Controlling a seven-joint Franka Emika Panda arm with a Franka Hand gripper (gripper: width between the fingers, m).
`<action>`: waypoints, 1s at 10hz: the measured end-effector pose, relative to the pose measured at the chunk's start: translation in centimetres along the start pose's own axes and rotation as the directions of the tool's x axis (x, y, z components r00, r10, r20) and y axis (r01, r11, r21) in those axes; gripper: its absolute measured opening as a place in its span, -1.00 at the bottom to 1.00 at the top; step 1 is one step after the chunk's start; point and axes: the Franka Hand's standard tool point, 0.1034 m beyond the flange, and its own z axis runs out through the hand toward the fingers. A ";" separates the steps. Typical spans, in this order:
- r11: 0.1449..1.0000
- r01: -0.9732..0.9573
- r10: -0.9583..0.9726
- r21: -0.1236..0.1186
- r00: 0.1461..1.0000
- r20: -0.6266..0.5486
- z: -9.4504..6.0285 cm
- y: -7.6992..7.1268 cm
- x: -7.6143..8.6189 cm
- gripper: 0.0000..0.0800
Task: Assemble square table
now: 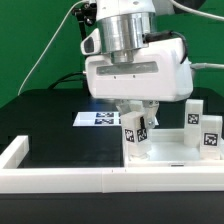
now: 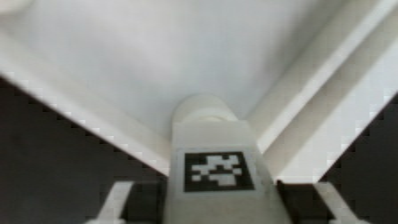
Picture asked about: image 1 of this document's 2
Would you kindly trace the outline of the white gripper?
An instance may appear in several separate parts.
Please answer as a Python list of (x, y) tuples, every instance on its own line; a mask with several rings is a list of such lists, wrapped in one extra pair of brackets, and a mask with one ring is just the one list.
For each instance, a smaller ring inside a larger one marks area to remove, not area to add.
[(193, 78), (183, 35), (164, 31), (146, 38), (150, 40), (148, 46), (134, 52), (133, 62), (113, 64), (108, 54), (98, 54), (86, 59), (85, 70), (91, 95), (119, 99), (115, 105), (121, 115), (131, 112), (129, 100), (151, 100), (144, 101), (143, 108), (148, 127), (153, 129), (158, 101), (188, 98)]

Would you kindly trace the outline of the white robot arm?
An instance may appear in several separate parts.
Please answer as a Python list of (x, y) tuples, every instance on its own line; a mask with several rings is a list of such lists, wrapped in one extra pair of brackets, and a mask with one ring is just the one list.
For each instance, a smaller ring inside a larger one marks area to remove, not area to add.
[(156, 30), (161, 15), (202, 12), (206, 0), (89, 0), (97, 28), (81, 43), (91, 95), (113, 99), (120, 114), (140, 112), (155, 126), (158, 103), (188, 98), (193, 70), (186, 39), (174, 31)]

